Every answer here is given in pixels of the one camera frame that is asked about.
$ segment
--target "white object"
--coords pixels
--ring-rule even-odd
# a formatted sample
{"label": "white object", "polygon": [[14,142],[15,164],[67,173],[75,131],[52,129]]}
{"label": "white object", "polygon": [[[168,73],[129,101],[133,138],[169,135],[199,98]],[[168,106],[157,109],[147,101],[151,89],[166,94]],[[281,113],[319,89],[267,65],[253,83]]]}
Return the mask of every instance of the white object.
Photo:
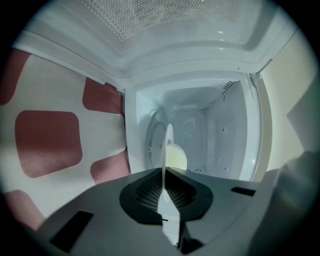
{"label": "white object", "polygon": [[[131,173],[161,167],[146,153],[159,149],[146,144],[156,145],[168,122],[188,170],[249,181],[262,132],[250,74],[266,67],[296,29],[267,0],[58,0],[14,47],[125,88]],[[168,120],[159,118],[146,141],[158,110]]]}

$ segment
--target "white plastic surface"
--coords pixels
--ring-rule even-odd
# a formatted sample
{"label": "white plastic surface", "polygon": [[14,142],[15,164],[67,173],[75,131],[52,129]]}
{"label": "white plastic surface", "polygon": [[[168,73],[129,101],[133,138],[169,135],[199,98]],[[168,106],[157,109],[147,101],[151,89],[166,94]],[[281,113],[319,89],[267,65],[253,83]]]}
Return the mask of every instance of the white plastic surface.
{"label": "white plastic surface", "polygon": [[189,73],[127,89],[125,121],[131,173],[146,170],[144,159],[138,157],[145,149],[137,145],[144,140],[148,121],[158,108],[166,111],[172,123],[174,141],[186,154],[188,170],[252,179],[260,143],[260,113],[248,75]]}
{"label": "white plastic surface", "polygon": [[[185,72],[256,73],[296,25],[264,0],[57,0],[25,30],[45,40],[24,34],[14,47],[57,55],[121,89]],[[76,56],[87,63],[78,64]]]}

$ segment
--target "white wall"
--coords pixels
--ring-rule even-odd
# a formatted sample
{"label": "white wall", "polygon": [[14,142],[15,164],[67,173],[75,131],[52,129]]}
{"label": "white wall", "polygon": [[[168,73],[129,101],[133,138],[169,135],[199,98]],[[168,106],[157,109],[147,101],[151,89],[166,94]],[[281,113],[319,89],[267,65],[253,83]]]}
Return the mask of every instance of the white wall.
{"label": "white wall", "polygon": [[272,116],[272,146],[267,171],[280,168],[304,151],[287,114],[310,87],[318,70],[318,60],[298,30],[261,72]]}

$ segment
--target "red and white patterned surface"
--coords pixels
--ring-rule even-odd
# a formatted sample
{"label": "red and white patterned surface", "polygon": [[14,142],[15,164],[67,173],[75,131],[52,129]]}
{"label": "red and white patterned surface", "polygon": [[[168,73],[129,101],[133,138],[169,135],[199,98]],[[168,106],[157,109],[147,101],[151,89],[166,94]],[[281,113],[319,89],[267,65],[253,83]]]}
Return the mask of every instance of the red and white patterned surface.
{"label": "red and white patterned surface", "polygon": [[0,180],[37,230],[86,189],[130,174],[123,96],[110,84],[12,50],[0,87]]}

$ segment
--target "black rectangular slot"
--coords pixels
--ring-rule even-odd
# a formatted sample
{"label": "black rectangular slot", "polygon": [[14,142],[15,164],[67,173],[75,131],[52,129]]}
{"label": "black rectangular slot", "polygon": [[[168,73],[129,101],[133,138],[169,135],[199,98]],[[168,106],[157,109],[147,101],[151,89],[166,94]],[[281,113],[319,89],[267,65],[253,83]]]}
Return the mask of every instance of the black rectangular slot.
{"label": "black rectangular slot", "polygon": [[78,211],[50,240],[50,243],[68,253],[92,216],[92,213]]}
{"label": "black rectangular slot", "polygon": [[231,189],[231,191],[239,193],[239,194],[243,194],[243,195],[246,195],[246,196],[250,196],[250,197],[253,197],[255,192],[256,192],[255,190],[247,189],[247,188],[243,188],[243,187],[238,187],[238,186],[233,187]]}

